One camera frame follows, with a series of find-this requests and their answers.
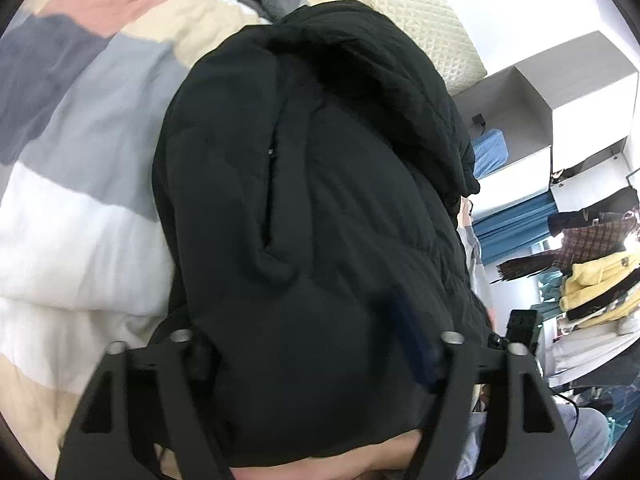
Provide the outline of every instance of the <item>white wall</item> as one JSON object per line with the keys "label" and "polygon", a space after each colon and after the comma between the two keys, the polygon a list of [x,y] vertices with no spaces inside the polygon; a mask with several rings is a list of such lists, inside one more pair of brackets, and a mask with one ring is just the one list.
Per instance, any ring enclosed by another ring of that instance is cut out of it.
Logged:
{"label": "white wall", "polygon": [[[602,33],[618,47],[640,71],[640,44],[611,0],[596,0],[602,19]],[[631,170],[640,168],[640,94],[636,96],[636,113],[623,151]]]}
{"label": "white wall", "polygon": [[474,220],[544,193],[549,186],[550,167],[551,148],[545,148],[481,178],[480,193],[470,197]]}
{"label": "white wall", "polygon": [[553,171],[580,164],[628,136],[637,90],[638,73],[633,72],[553,110]]}
{"label": "white wall", "polygon": [[[487,280],[491,283],[500,278],[497,269],[498,264],[511,258],[520,258],[530,254],[531,248],[520,249],[497,262],[484,266]],[[495,311],[496,332],[501,335],[505,335],[507,332],[509,314],[513,309],[526,309],[533,304],[540,303],[538,280],[535,276],[519,278],[512,282],[492,283],[490,287]]]}
{"label": "white wall", "polygon": [[558,211],[577,211],[626,187],[629,173],[624,156],[612,156],[600,164],[551,186]]}
{"label": "white wall", "polygon": [[596,0],[447,0],[489,75],[598,30]]}

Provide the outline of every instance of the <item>gray pants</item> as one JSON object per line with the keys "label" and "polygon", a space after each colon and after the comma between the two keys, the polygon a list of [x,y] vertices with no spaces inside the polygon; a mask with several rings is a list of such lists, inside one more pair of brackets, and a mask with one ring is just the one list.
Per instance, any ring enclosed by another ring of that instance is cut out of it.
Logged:
{"label": "gray pants", "polygon": [[[569,433],[574,428],[575,408],[568,404],[559,404],[558,412],[560,412],[562,422]],[[457,478],[464,478],[474,471],[478,461],[479,444],[482,441],[485,421],[486,413],[471,414],[470,433],[458,465]],[[581,475],[591,469],[605,452],[608,434],[607,418],[603,414],[591,408],[580,408],[580,418],[571,439],[571,445],[574,448],[575,461]]]}

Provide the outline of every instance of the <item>hanging clothes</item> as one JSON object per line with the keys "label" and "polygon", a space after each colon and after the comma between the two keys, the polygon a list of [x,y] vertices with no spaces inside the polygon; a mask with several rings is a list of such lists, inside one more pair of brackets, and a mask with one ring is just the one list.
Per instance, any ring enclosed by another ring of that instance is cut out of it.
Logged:
{"label": "hanging clothes", "polygon": [[531,308],[540,313],[543,322],[558,316],[558,314],[562,314],[562,310],[557,301],[543,301],[543,303],[531,305]]}
{"label": "hanging clothes", "polygon": [[570,321],[581,319],[590,316],[602,308],[612,310],[624,303],[627,296],[637,290],[636,287],[640,287],[640,267],[606,292],[603,292],[601,295],[580,306],[572,308],[566,313],[567,319]]}
{"label": "hanging clothes", "polygon": [[603,307],[600,310],[597,310],[596,312],[593,312],[588,316],[581,317],[580,319],[577,319],[577,320],[570,320],[568,319],[567,316],[564,316],[558,320],[558,328],[561,328],[562,330],[571,330],[573,327],[580,325],[580,323],[585,322],[588,319],[591,319],[592,317],[596,317],[596,316],[599,316],[600,314],[604,314],[606,311],[607,309]]}
{"label": "hanging clothes", "polygon": [[547,272],[541,272],[538,275],[538,286],[542,301],[560,301],[562,292],[560,287],[564,283],[564,276],[559,269],[551,268]]}
{"label": "hanging clothes", "polygon": [[625,335],[640,330],[640,310],[635,310],[618,320],[618,334]]}
{"label": "hanging clothes", "polygon": [[562,286],[560,308],[567,312],[624,280],[640,264],[640,249],[611,254],[592,262],[572,265],[572,276]]}
{"label": "hanging clothes", "polygon": [[546,350],[545,370],[549,385],[555,387],[575,381],[621,354],[638,338],[640,332],[619,335],[616,322],[575,330],[563,336]]}
{"label": "hanging clothes", "polygon": [[624,213],[638,207],[638,192],[631,186],[623,187],[605,199],[578,211],[549,215],[549,232],[552,236],[558,236],[563,229],[587,227],[592,225],[595,219],[600,222],[619,220]]}
{"label": "hanging clothes", "polygon": [[633,312],[638,307],[639,304],[640,304],[640,291],[637,291],[630,298],[628,298],[625,301],[625,303],[623,303],[619,307],[609,312],[606,312],[604,314],[601,314],[598,317],[593,317],[591,319],[588,319],[587,321],[580,323],[578,327],[587,328],[589,326],[593,326],[595,324],[603,323],[606,321],[621,319],[622,317],[625,317],[627,314],[630,314],[631,312]]}
{"label": "hanging clothes", "polygon": [[562,247],[557,250],[507,260],[498,266],[501,279],[516,280],[550,267],[569,274],[573,264],[583,264],[624,250],[626,236],[638,228],[636,218],[564,229]]}

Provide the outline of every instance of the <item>yellow cloth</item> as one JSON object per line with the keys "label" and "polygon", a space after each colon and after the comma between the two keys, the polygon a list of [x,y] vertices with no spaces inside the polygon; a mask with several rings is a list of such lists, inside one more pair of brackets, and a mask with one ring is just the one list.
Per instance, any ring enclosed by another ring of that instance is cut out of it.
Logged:
{"label": "yellow cloth", "polygon": [[599,260],[572,265],[572,276],[562,286],[560,309],[567,312],[624,280],[640,264],[640,250],[622,251]]}
{"label": "yellow cloth", "polygon": [[611,310],[610,312],[606,312],[601,316],[592,317],[587,321],[583,321],[582,323],[580,323],[580,325],[578,325],[578,328],[587,328],[588,326],[603,323],[605,321],[615,321],[617,319],[620,319],[621,317],[625,317],[627,314],[631,313],[631,311],[635,309],[639,303],[640,303],[640,290],[638,290],[634,295],[632,295],[631,298],[628,298],[628,300],[626,300],[625,303],[623,303],[619,307],[615,308],[614,310]]}

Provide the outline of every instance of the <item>metal screw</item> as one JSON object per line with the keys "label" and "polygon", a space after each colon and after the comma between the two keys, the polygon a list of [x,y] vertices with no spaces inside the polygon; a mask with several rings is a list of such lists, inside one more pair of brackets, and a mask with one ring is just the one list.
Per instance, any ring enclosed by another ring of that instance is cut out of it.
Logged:
{"label": "metal screw", "polygon": [[462,345],[465,342],[465,337],[459,332],[443,332],[440,337],[450,345]]}
{"label": "metal screw", "polygon": [[170,338],[174,343],[184,343],[191,339],[191,330],[188,328],[181,328],[180,330],[172,332]]}
{"label": "metal screw", "polygon": [[509,343],[509,346],[507,346],[507,350],[509,350],[509,352],[513,355],[520,356],[527,355],[529,353],[529,349],[527,349],[527,347],[522,343]]}
{"label": "metal screw", "polygon": [[123,353],[128,348],[124,341],[113,341],[107,345],[107,354],[117,355]]}

